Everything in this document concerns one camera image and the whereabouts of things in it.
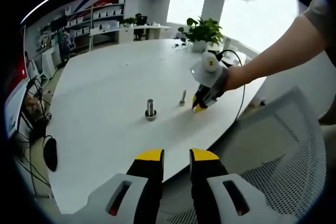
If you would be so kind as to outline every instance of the black cable wire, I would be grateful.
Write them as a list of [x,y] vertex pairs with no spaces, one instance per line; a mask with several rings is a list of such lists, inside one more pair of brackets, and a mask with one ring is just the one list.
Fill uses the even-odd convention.
[[[29,90],[28,92],[30,94],[32,94],[34,97],[37,98],[37,100],[40,102],[40,105],[41,105],[41,110],[42,110],[42,114],[43,114],[43,119],[44,119],[44,123],[45,123],[45,127],[47,127],[47,124],[50,122],[51,120],[51,113],[45,113],[45,109],[43,108],[43,105],[42,105],[42,100],[44,100],[42,98],[42,95],[43,95],[43,90],[42,90],[42,85],[41,85],[41,82],[37,79],[37,78],[33,78],[32,81],[34,82],[34,86],[36,88],[36,95],[34,95],[33,93],[31,93]],[[26,136],[24,136],[21,132],[18,131],[18,133],[25,139],[27,139],[29,141],[29,138],[27,138]],[[44,141],[47,137],[52,137],[51,135],[47,135],[47,136],[44,136],[43,138],[43,142],[42,142],[42,146],[44,145]],[[27,148],[29,148],[29,160],[27,159],[27,157],[25,156],[25,154],[23,153],[23,157],[25,158],[25,160],[29,163],[29,167],[30,167],[30,170],[28,170],[28,168],[26,168],[18,159],[16,159],[20,165],[30,173],[30,176],[32,178],[32,185],[33,185],[33,189],[34,189],[34,194],[36,195],[36,188],[35,188],[35,184],[34,184],[34,179],[33,177],[35,177],[37,180],[41,181],[43,184],[45,184],[46,186],[48,186],[49,188],[51,188],[51,185],[50,183],[48,182],[48,180],[38,171],[38,169],[30,162],[31,160],[31,152],[32,152],[32,149],[31,149],[31,143],[30,142],[24,142],[24,143],[29,143],[29,146],[24,148],[23,152],[25,153],[25,150]],[[32,167],[35,169],[35,171],[45,180],[43,181],[42,179],[40,179],[36,174],[33,173],[33,170],[32,170]]]
[[25,156],[25,154],[23,154],[23,157],[25,158],[25,160],[29,163],[29,165],[31,165],[35,171],[38,173],[38,175],[40,175],[44,180],[45,182],[50,185],[50,183],[48,182],[48,180],[38,171],[38,169],[27,159],[27,157]]
[[[32,160],[31,159],[31,153],[32,152],[32,149],[30,148],[30,145],[29,145],[29,160]],[[32,164],[31,164],[31,162],[29,162],[29,168],[30,168],[30,176],[31,176],[31,178],[32,178],[32,181],[31,181],[31,183],[32,183],[32,185],[33,185],[33,189],[34,189],[34,194],[36,195],[36,188],[35,188],[35,184],[34,184],[34,179],[33,179],[33,171],[32,171]]]
[[[240,65],[241,66],[243,66],[243,64],[242,64],[242,61],[241,61],[241,59],[240,59],[240,57],[238,56],[238,54],[236,53],[236,52],[234,52],[233,50],[230,50],[230,49],[226,49],[226,50],[223,50],[220,54],[222,54],[223,55],[223,53],[225,53],[225,52],[233,52],[236,56],[237,56],[237,58],[238,58],[238,60],[239,60],[239,63],[240,63]],[[246,85],[244,84],[244,89],[243,89],[243,98],[242,98],[242,100],[241,100],[241,104],[240,104],[240,108],[239,108],[239,110],[238,110],[238,113],[237,113],[237,115],[236,115],[236,118],[235,118],[235,122],[237,121],[237,119],[238,119],[238,116],[239,116],[239,114],[240,114],[240,111],[241,111],[241,108],[243,107],[243,104],[244,104],[244,98],[245,98],[245,89],[246,89]]]
[[45,99],[42,98],[42,101],[44,101],[45,103],[47,103],[50,106],[50,103],[47,102]]
[[18,140],[20,143],[27,143],[27,144],[30,144],[30,142],[29,142],[29,138],[27,138],[25,135],[23,135],[20,131],[18,131],[17,133],[19,133],[24,139],[28,140],[28,142]]
[[51,186],[50,186],[49,183],[48,184],[45,183],[43,180],[41,180],[39,177],[37,177],[34,173],[30,172],[30,170],[28,170],[28,168],[24,164],[22,164],[20,160],[18,160],[17,158],[16,158],[16,160],[20,164],[20,166],[22,166],[27,172],[29,172],[32,175],[32,177],[35,177],[36,179],[38,179],[39,181],[41,181],[43,184],[45,184],[46,186],[48,186],[49,188],[51,188]]

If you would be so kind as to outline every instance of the white cabinet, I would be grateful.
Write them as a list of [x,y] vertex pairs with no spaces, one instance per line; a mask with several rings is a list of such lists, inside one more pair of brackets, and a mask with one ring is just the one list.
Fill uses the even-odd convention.
[[125,28],[125,29],[120,29],[118,32],[118,43],[119,44],[133,42],[133,38],[134,38],[134,29]]
[[160,28],[160,35],[159,38],[160,39],[169,39],[171,34],[171,29],[170,28]]

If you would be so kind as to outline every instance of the white table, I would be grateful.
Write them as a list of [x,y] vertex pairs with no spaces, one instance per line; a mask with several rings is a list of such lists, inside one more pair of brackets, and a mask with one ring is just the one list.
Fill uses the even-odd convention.
[[[189,149],[208,149],[232,125],[243,88],[228,91],[206,111],[191,110],[198,83],[190,66],[201,59],[173,48],[176,40],[114,45],[71,58],[66,65],[47,127],[57,141],[58,167],[49,171],[62,213],[82,208],[89,194],[116,173],[125,173],[136,156],[165,149],[164,181],[189,164]],[[246,85],[242,112],[265,78]],[[183,90],[186,104],[180,106]],[[155,121],[145,116],[154,100]]]
[[120,34],[126,34],[128,33],[129,35],[126,36],[128,37],[128,39],[125,40],[125,42],[131,42],[133,41],[133,37],[134,37],[134,30],[136,29],[150,29],[150,30],[157,30],[158,32],[156,32],[155,34],[153,34],[151,36],[150,39],[160,39],[160,34],[162,33],[161,31],[163,30],[167,30],[167,29],[171,29],[171,27],[169,26],[148,26],[148,25],[143,25],[143,26],[132,26],[132,27],[123,27],[123,28],[117,28],[117,29],[91,29],[90,30],[90,41],[89,41],[89,51],[91,51],[93,49],[93,37],[95,35],[99,35],[99,34],[106,34],[106,33],[118,33],[118,43],[122,44],[124,43],[122,40],[125,39],[121,39]]

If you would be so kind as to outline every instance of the human hand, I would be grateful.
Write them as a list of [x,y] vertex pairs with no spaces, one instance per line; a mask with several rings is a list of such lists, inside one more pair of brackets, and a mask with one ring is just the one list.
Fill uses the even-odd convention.
[[225,91],[237,89],[251,81],[244,66],[231,66],[228,68],[228,80],[225,83],[224,89]]

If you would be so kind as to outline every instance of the window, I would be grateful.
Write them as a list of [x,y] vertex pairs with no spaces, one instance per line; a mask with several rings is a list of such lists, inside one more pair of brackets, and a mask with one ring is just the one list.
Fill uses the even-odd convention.
[[298,0],[225,0],[219,24],[223,35],[262,52],[298,14]]
[[188,18],[198,19],[204,0],[170,0],[167,22],[186,25]]

